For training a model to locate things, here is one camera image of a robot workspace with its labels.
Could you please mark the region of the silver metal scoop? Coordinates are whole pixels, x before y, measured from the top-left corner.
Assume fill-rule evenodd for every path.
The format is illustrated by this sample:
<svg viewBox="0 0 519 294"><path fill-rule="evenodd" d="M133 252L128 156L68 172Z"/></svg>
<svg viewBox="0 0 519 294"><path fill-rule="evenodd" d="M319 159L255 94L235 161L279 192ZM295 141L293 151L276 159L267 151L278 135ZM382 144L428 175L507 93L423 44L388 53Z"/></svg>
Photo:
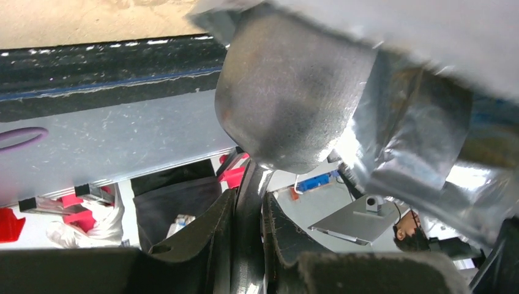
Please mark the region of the silver metal scoop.
<svg viewBox="0 0 519 294"><path fill-rule="evenodd" d="M215 92L217 119L249 156L234 210L231 293L264 279L263 197L273 172L312 171L341 139L377 51L262 4L236 27Z"/></svg>

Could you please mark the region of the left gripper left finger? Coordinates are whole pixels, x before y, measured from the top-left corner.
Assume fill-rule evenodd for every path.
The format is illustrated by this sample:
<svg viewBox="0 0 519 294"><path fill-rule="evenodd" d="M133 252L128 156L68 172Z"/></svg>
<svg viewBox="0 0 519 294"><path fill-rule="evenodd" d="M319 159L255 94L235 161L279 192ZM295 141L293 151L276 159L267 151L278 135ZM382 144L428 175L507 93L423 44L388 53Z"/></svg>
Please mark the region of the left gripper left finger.
<svg viewBox="0 0 519 294"><path fill-rule="evenodd" d="M143 252L134 247L1 252L2 293L229 293L236 192Z"/></svg>

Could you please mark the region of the pet food bag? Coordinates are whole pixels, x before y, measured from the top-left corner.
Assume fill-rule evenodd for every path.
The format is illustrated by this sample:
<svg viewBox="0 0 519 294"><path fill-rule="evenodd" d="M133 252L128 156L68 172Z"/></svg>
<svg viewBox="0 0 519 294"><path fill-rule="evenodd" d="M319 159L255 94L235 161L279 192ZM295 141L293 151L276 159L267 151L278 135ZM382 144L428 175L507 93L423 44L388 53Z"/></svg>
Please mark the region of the pet food bag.
<svg viewBox="0 0 519 294"><path fill-rule="evenodd" d="M346 7L338 1L198 1L188 19L226 46L246 11L262 4L335 36ZM492 247L504 219L517 213L518 197L506 188L515 170L496 153L463 160L469 146L472 94L455 82L377 51L366 89L331 151L362 190L393 197L435 217L470 242Z"/></svg>

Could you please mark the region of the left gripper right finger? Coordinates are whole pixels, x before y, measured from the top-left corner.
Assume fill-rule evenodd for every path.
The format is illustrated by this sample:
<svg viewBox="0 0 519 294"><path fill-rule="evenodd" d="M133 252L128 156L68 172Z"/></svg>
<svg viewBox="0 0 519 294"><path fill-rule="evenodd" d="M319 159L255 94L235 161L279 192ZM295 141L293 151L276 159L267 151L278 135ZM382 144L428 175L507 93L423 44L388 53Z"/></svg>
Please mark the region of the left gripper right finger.
<svg viewBox="0 0 519 294"><path fill-rule="evenodd" d="M444 255L332 252L263 200L266 293L470 293Z"/></svg>

